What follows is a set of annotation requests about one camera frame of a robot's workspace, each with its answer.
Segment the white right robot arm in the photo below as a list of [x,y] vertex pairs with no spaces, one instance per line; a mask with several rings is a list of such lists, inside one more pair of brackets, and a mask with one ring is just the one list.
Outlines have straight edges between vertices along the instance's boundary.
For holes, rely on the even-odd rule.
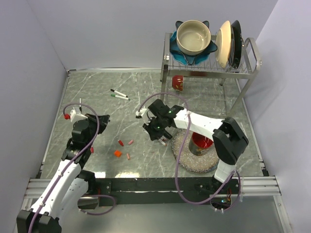
[[224,193],[230,187],[227,178],[232,176],[239,157],[249,144],[248,138],[235,119],[210,118],[179,105],[169,107],[160,99],[156,99],[147,108],[139,108],[136,118],[144,120],[143,128],[152,141],[163,137],[171,138],[166,131],[167,127],[188,129],[213,141],[220,159],[214,174],[215,180],[212,182],[213,189],[217,193]]

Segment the orange highlighter cap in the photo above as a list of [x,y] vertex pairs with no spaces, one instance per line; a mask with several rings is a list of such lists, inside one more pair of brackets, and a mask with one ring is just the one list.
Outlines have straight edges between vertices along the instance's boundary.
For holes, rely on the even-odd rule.
[[116,151],[114,151],[114,155],[115,155],[116,157],[121,157],[122,152],[119,151],[119,150],[116,150]]

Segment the orange and black highlighter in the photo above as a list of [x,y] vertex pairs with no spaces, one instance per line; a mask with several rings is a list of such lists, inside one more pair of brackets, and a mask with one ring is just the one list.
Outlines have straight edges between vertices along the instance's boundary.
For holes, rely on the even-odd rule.
[[166,130],[163,132],[163,136],[169,140],[172,139],[172,135],[168,133]]

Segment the salmon capped white marker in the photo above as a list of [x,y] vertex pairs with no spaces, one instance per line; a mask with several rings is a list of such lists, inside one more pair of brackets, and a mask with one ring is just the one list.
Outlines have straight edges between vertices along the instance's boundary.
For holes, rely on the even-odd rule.
[[158,140],[162,145],[167,146],[167,144],[165,143],[165,141],[163,141],[162,139]]

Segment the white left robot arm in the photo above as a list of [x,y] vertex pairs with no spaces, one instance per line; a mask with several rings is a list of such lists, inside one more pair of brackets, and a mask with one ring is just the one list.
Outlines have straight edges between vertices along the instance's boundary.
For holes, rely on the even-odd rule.
[[19,233],[60,233],[66,214],[77,207],[80,197],[91,195],[97,190],[95,174],[83,167],[93,152],[94,138],[105,130],[110,116],[65,116],[73,123],[71,138],[55,175],[41,196],[29,210],[19,212]]

